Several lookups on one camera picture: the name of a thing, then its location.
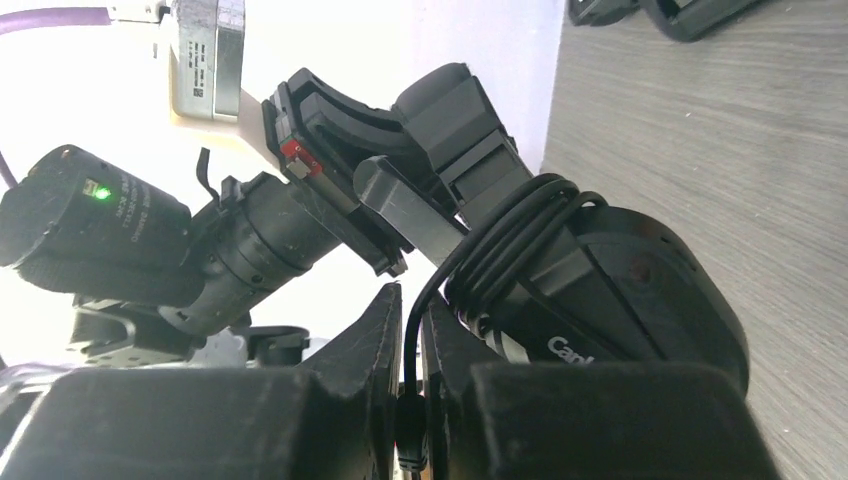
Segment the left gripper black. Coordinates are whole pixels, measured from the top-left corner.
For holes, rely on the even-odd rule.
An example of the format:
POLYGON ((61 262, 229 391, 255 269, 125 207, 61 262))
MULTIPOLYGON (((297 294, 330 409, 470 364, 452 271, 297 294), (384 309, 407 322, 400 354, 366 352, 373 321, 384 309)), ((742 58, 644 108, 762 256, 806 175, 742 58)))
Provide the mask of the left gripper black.
POLYGON ((302 189, 308 212, 376 274, 406 270, 411 245, 364 207, 354 172, 386 155, 407 177, 424 171, 424 155, 390 111, 371 108, 301 68, 261 104, 266 144, 284 177, 302 189))

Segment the black headphones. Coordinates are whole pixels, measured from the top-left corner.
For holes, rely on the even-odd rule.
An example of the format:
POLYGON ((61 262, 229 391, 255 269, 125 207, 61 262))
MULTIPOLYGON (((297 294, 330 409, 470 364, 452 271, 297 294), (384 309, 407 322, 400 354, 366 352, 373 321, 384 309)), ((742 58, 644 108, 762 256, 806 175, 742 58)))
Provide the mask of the black headphones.
POLYGON ((392 113, 447 198, 386 155, 358 166, 354 189, 437 267, 421 303, 442 293, 515 363, 698 363, 748 388, 741 322, 684 240, 561 175, 532 174, 465 64, 413 83, 392 113))

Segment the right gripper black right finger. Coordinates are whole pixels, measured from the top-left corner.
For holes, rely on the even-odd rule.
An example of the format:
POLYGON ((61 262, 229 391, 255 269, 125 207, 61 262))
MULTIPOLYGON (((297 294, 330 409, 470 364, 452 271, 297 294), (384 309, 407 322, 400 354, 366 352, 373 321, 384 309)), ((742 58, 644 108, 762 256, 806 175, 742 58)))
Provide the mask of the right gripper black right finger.
POLYGON ((441 301, 422 319, 436 479, 776 479, 746 404, 715 369, 512 364, 441 301))

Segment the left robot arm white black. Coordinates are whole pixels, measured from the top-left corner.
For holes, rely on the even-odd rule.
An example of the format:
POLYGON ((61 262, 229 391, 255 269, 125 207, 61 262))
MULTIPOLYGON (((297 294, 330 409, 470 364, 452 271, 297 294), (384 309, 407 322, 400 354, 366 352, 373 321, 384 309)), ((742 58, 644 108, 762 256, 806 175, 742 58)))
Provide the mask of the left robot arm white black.
POLYGON ((301 69, 262 101, 256 125, 272 171, 224 179, 197 213, 74 145, 46 154, 4 194, 1 263, 72 295, 69 346, 89 364, 188 360, 340 245, 377 274, 404 272, 410 244, 353 190, 357 167, 381 155, 431 183, 394 113, 301 69))

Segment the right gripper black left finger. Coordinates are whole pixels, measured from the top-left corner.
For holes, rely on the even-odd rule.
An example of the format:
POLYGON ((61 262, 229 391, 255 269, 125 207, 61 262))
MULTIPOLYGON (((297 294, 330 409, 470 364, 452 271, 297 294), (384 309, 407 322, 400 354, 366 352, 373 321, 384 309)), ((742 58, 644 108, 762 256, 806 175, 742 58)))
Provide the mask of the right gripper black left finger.
POLYGON ((5 479, 388 479, 402 294, 294 367, 80 369, 35 402, 5 479))

